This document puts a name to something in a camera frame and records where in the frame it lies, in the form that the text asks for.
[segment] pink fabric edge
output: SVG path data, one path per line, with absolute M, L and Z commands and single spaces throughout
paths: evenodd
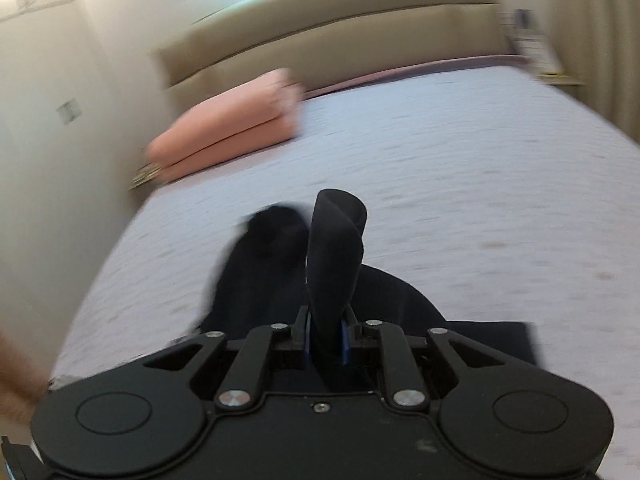
M 461 57 L 457 59 L 429 61 L 427 63 L 420 63 L 417 65 L 401 66 L 399 68 L 382 70 L 381 72 L 366 74 L 363 76 L 355 77 L 353 79 L 348 79 L 347 81 L 343 81 L 341 83 L 325 86 L 324 88 L 311 90 L 305 93 L 304 99 L 312 99 L 314 97 L 329 94 L 331 92 L 337 92 L 338 90 L 345 90 L 347 88 L 353 88 L 354 86 L 358 86 L 361 84 L 379 81 L 391 76 L 405 75 L 411 72 L 419 72 L 419 74 L 431 74 L 437 72 L 452 72 L 453 70 L 485 68 L 487 66 L 524 67 L 527 66 L 528 63 L 528 57 L 516 56 L 513 54 L 495 54 L 492 56 Z

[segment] screw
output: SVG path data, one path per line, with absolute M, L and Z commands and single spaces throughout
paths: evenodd
M 237 408 L 248 403 L 251 400 L 251 395 L 244 390 L 229 390 L 228 392 L 222 392 L 218 396 L 218 400 L 223 406 Z
M 327 413 L 331 409 L 331 405 L 326 402 L 316 402 L 314 404 L 314 411 L 316 413 Z
M 394 393 L 394 402 L 399 406 L 408 408 L 422 404 L 424 399 L 426 399 L 424 393 L 418 390 L 400 390 Z

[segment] pink pillow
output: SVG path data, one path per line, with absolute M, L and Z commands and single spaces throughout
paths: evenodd
M 283 102 L 285 110 L 280 117 L 220 140 L 168 168 L 162 168 L 156 178 L 166 184 L 210 166 L 291 139 L 298 130 L 298 106 L 302 94 L 303 89 L 300 85 L 287 87 Z
M 148 160 L 165 168 L 222 139 L 279 117 L 290 83 L 290 71 L 280 68 L 201 102 L 149 144 Z

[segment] beige upholstered headboard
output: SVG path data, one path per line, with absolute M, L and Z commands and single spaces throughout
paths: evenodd
M 179 111 L 269 70 L 307 90 L 428 61 L 507 54 L 497 0 L 245 0 L 157 51 Z

